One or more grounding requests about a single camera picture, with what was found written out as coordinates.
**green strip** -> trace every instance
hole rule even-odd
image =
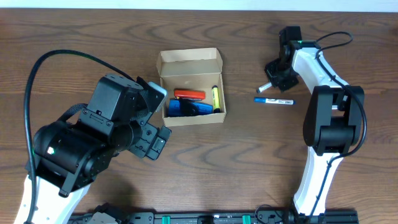
[[[242,216],[243,224],[251,224],[250,215]]]
[[[170,217],[162,217],[162,224],[170,224]]]

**wooden table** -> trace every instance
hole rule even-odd
[[[304,39],[348,30],[355,40],[325,52],[335,71],[366,93],[365,145],[338,168],[327,208],[355,208],[361,223],[398,222],[398,14],[137,10],[0,10],[0,219],[18,211],[27,161],[22,96],[34,62],[54,49],[95,55],[132,76],[159,83],[162,50],[217,47],[224,61],[228,109],[223,124],[172,127],[160,158],[124,152],[98,176],[76,212],[109,202],[126,211],[254,210],[283,207],[302,178],[307,147],[302,124],[310,93],[303,82],[280,93],[295,106],[253,103],[277,58],[278,32],[298,24]],[[342,41],[325,40],[323,45]],[[34,83],[32,132],[70,105],[86,103],[109,70],[62,55],[48,59]],[[151,123],[162,125],[160,114]]]

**white wall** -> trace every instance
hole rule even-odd
[[[0,0],[0,7],[398,12],[398,0]]]

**marker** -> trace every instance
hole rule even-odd
[[[293,105],[294,100],[281,100],[281,99],[271,99],[265,97],[254,97],[255,103],[272,103],[272,104],[282,104],[282,105]]]
[[[258,93],[261,93],[261,92],[263,92],[264,90],[270,88],[271,86],[272,86],[272,83],[271,83],[271,82],[266,83],[266,84],[260,86],[260,87],[257,89],[257,92],[258,92]]]
[[[213,113],[220,113],[221,109],[220,109],[220,98],[218,96],[218,87],[217,86],[213,86],[213,88],[211,89],[211,93],[213,95]]]

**red object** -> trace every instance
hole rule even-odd
[[[204,100],[206,98],[204,91],[193,90],[174,90],[174,96],[193,100]]]

